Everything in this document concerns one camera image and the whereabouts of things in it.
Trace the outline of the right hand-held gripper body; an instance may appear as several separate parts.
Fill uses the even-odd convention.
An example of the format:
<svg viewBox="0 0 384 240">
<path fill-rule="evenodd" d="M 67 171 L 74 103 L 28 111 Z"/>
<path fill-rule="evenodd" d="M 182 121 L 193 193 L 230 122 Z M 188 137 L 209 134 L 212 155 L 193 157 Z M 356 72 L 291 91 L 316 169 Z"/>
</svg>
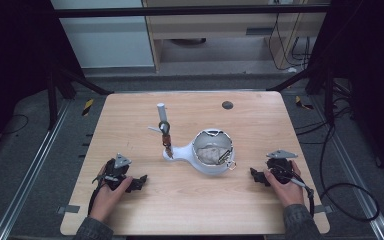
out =
<svg viewBox="0 0 384 240">
<path fill-rule="evenodd" d="M 290 158 L 297 158 L 295 153 L 286 150 L 276 150 L 267 154 L 267 167 L 281 184 L 288 183 L 293 178 L 293 167 Z"/>
</svg>

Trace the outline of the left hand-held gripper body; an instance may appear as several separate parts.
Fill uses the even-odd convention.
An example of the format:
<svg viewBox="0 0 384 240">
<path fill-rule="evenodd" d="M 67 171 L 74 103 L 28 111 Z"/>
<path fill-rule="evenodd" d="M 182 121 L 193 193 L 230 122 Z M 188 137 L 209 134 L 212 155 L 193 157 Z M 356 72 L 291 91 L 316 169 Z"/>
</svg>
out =
<svg viewBox="0 0 384 240">
<path fill-rule="evenodd" d="M 131 160 L 124 157 L 121 153 L 117 153 L 116 157 L 110 159 L 105 164 L 103 170 L 92 180 L 92 182 L 98 182 L 96 190 L 99 190 L 104 185 L 107 185 L 112 191 L 117 189 L 126 178 L 126 173 L 131 163 Z"/>
</svg>

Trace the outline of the brown keychain strap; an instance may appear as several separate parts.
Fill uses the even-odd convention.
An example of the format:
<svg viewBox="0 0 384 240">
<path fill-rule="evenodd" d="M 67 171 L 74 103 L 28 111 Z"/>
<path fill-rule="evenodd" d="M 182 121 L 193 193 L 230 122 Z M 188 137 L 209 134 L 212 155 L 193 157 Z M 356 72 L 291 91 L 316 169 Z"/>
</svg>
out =
<svg viewBox="0 0 384 240">
<path fill-rule="evenodd" d="M 158 127 L 162 133 L 162 144 L 165 147 L 165 152 L 169 158 L 172 158 L 173 152 L 170 136 L 170 124 L 167 121 L 161 121 Z"/>
</svg>

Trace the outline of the white stand with bowl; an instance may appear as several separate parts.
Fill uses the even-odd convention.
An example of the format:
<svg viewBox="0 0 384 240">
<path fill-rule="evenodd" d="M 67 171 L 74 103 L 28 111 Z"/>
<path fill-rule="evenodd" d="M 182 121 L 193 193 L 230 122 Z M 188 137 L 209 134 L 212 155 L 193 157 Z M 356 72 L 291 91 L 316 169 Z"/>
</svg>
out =
<svg viewBox="0 0 384 240">
<path fill-rule="evenodd" d="M 157 104 L 157 110 L 159 115 L 159 123 L 161 121 L 167 121 L 168 117 L 166 114 L 166 107 L 164 103 L 158 103 Z M 154 128 L 152 127 L 152 130 L 160 132 L 159 127 Z M 220 175 L 228 171 L 224 166 L 221 167 L 211 167 L 211 166 L 205 166 L 202 164 L 197 156 L 196 151 L 199 148 L 204 148 L 210 145 L 222 147 L 222 148 L 228 148 L 233 150 L 234 158 L 235 158 L 235 151 L 232 139 L 230 136 L 223 130 L 220 129 L 204 129 L 200 131 L 195 138 L 188 144 L 182 147 L 174 146 L 172 144 L 172 152 L 173 157 L 169 158 L 164 150 L 163 152 L 163 158 L 170 162 L 175 161 L 184 161 L 188 162 L 194 169 L 197 171 L 206 174 L 206 175 Z"/>
</svg>

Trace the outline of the person's right hand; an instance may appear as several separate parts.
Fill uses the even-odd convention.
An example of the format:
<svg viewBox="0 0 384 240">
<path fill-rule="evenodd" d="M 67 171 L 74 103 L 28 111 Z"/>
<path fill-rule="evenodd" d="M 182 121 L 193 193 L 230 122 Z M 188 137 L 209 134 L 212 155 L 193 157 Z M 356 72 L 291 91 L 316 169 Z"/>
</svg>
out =
<svg viewBox="0 0 384 240">
<path fill-rule="evenodd" d="M 305 204 L 303 189 L 301 186 L 293 183 L 292 181 L 287 184 L 281 184 L 269 170 L 264 170 L 264 175 L 284 208 L 290 205 Z"/>
</svg>

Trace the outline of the person's left hand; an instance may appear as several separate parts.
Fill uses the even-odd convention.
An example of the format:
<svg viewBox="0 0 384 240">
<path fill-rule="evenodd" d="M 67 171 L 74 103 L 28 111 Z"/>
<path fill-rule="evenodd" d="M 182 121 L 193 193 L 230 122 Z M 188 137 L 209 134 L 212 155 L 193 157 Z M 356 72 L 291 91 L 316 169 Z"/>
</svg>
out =
<svg viewBox="0 0 384 240">
<path fill-rule="evenodd" d="M 105 183 L 99 183 L 99 190 L 88 216 L 100 222 L 105 222 L 120 202 L 132 180 L 131 176 L 127 176 L 115 190 L 111 190 Z"/>
</svg>

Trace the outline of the yellow black floor tape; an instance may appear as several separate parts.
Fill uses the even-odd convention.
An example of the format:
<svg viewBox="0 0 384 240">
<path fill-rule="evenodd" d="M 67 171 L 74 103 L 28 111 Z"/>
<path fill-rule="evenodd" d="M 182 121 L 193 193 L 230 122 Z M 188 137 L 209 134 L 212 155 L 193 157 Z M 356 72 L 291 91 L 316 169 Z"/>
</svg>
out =
<svg viewBox="0 0 384 240">
<path fill-rule="evenodd" d="M 295 97 L 295 104 L 303 109 L 313 110 L 314 107 L 311 104 L 304 104 L 299 96 Z"/>
<path fill-rule="evenodd" d="M 82 116 L 87 116 L 91 106 L 93 105 L 94 99 L 88 99 L 84 105 L 83 111 L 82 111 Z"/>
</svg>

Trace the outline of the black metal stand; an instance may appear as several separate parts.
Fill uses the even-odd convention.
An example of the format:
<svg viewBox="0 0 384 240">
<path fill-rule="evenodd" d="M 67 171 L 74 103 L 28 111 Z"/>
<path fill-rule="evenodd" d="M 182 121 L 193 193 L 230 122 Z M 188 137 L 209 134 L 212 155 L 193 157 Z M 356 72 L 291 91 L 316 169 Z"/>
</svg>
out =
<svg viewBox="0 0 384 240">
<path fill-rule="evenodd" d="M 56 91 L 59 90 L 64 99 L 73 99 L 76 96 L 76 91 L 71 84 L 72 81 L 79 83 L 100 95 L 112 94 L 112 91 L 105 90 L 89 82 L 85 77 L 75 74 L 64 68 L 50 70 L 46 78 L 49 109 L 49 130 L 54 128 L 58 120 Z"/>
<path fill-rule="evenodd" d="M 281 92 L 288 86 L 296 82 L 308 78 L 309 81 L 305 87 L 305 91 L 312 95 L 324 88 L 324 116 L 330 126 L 334 125 L 334 112 L 333 112 L 333 87 L 334 76 L 333 69 L 328 64 L 316 63 L 307 67 L 305 70 L 293 75 L 286 81 L 268 88 L 268 91 Z"/>
</svg>

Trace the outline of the white cabinet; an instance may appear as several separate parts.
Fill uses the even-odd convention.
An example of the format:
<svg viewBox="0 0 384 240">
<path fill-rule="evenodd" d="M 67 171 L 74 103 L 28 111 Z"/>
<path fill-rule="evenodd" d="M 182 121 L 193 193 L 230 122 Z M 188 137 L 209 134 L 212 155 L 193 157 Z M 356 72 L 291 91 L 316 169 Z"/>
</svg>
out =
<svg viewBox="0 0 384 240">
<path fill-rule="evenodd" d="M 56 10 L 142 7 L 141 0 L 51 0 Z M 83 69 L 153 67 L 144 17 L 61 18 Z"/>
</svg>

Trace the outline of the black curtain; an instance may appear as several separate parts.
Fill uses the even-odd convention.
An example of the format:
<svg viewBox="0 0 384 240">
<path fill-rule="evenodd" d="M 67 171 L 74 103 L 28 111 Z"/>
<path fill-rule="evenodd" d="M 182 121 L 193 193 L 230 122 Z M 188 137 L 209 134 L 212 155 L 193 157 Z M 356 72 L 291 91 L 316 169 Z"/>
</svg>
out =
<svg viewBox="0 0 384 240">
<path fill-rule="evenodd" d="M 384 0 L 331 0 L 313 49 L 352 85 L 352 103 L 384 165 Z"/>
<path fill-rule="evenodd" d="M 46 88 L 42 54 L 32 46 L 26 23 L 41 34 L 62 67 L 83 74 L 59 19 L 38 14 L 53 9 L 51 0 L 0 0 L 0 133 L 19 100 Z"/>
</svg>

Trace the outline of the wooden desk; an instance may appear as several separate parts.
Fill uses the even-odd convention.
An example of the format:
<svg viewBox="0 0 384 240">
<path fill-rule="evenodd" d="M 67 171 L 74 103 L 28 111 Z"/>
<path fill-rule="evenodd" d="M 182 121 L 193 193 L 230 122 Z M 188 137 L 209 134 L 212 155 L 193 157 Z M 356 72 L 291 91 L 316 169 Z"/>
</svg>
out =
<svg viewBox="0 0 384 240">
<path fill-rule="evenodd" d="M 223 5 L 292 5 L 328 4 L 330 0 L 141 0 L 145 7 L 223 6 Z M 316 37 L 326 14 L 271 13 L 148 16 L 148 32 L 152 42 L 168 39 L 198 39 L 262 36 L 272 54 L 274 64 L 284 68 L 292 63 L 291 53 L 296 39 Z"/>
</svg>

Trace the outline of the black horizontal bar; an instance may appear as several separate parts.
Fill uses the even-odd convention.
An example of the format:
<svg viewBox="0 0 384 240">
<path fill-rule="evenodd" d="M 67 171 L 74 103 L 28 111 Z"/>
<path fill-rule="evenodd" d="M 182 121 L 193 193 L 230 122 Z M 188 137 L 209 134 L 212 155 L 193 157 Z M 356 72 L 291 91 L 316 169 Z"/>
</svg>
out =
<svg viewBox="0 0 384 240">
<path fill-rule="evenodd" d="M 223 14 L 321 13 L 327 12 L 330 7 L 330 4 L 174 6 L 146 8 L 63 9 L 54 10 L 53 14 L 55 14 L 59 18 L 82 18 Z"/>
</svg>

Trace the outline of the metal floor rail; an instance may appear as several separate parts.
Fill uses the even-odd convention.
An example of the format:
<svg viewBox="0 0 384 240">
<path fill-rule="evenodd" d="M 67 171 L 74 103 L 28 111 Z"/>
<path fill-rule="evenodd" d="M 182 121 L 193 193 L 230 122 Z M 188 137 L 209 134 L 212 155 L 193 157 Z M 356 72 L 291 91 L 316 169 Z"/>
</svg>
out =
<svg viewBox="0 0 384 240">
<path fill-rule="evenodd" d="M 351 161 L 351 157 L 345 149 L 344 143 L 340 136 L 335 132 L 335 127 L 330 126 L 324 116 L 323 102 L 320 98 L 311 97 L 310 100 L 313 103 L 315 111 L 318 113 L 322 120 L 322 127 L 326 130 L 326 135 L 322 142 L 322 150 L 319 160 L 319 176 L 322 186 L 321 198 L 327 198 L 332 205 L 341 213 L 346 215 L 349 219 L 354 221 L 367 223 L 370 225 L 377 240 L 384 240 L 384 216 L 381 212 L 378 200 L 369 191 L 368 185 L 363 181 L 363 178 L 357 171 L 355 165 Z M 333 147 L 337 162 L 342 167 L 344 174 L 346 175 L 346 182 L 333 183 L 329 186 L 325 184 L 323 175 L 323 163 L 326 155 L 326 148 L 328 145 Z M 354 216 L 349 212 L 346 212 L 338 204 L 335 203 L 329 196 L 329 192 L 332 189 L 339 187 L 347 187 L 353 191 L 354 196 L 363 212 L 363 216 Z"/>
<path fill-rule="evenodd" d="M 55 139 L 65 121 L 67 112 L 72 105 L 71 100 L 63 100 L 61 108 L 57 112 L 54 126 L 46 132 L 46 135 L 37 150 L 23 180 L 21 181 L 11 203 L 7 207 L 0 220 L 0 240 L 7 240 L 17 218 L 25 205 L 28 195 L 38 177 L 41 168 L 55 142 Z"/>
</svg>

